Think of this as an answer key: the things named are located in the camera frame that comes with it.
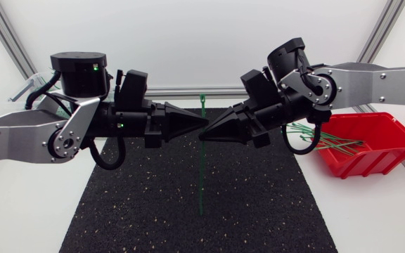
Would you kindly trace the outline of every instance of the black rubber mat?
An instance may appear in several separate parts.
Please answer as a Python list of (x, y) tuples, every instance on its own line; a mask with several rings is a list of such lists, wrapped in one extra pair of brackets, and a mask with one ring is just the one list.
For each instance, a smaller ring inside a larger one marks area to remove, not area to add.
[[(224, 109), (209, 109), (214, 119)], [(203, 211), (198, 132), (143, 148), (126, 139), (115, 171), (95, 167), (61, 252), (337, 252), (278, 130), (272, 145), (206, 143)], [(114, 160), (110, 139), (103, 158)]]

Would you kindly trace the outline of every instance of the green zip tie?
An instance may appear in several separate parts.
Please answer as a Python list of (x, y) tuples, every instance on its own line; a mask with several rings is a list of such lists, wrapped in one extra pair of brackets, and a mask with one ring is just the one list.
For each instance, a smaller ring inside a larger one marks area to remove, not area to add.
[[(311, 129), (308, 126), (305, 126), (300, 123), (292, 123), (291, 125), (289, 124), (288, 127), (291, 130), (288, 133), (298, 133), (298, 134), (305, 134), (306, 136), (300, 135), (300, 138), (303, 141), (311, 143), (311, 141), (308, 141), (308, 138), (313, 138), (314, 137), (314, 130)], [(355, 153), (358, 153), (359, 151), (351, 147), (351, 145), (357, 145), (357, 146), (364, 146), (363, 141), (358, 141), (358, 140), (352, 140), (352, 139), (345, 139), (345, 138), (340, 138), (337, 136), (334, 136), (332, 134), (327, 134), (324, 132), (321, 132), (321, 137), (320, 137), (320, 142), (317, 148), (315, 150), (320, 150), (320, 149), (325, 149), (325, 148), (333, 148), (336, 149), (337, 151), (344, 153), (346, 155), (354, 155)]]
[[(201, 117), (205, 118), (205, 94), (200, 94), (201, 101)], [(199, 204), (200, 204), (200, 215), (203, 215), (203, 183), (204, 183), (204, 171), (205, 171), (205, 142), (201, 141), (201, 151), (200, 151), (200, 183), (199, 183)]]

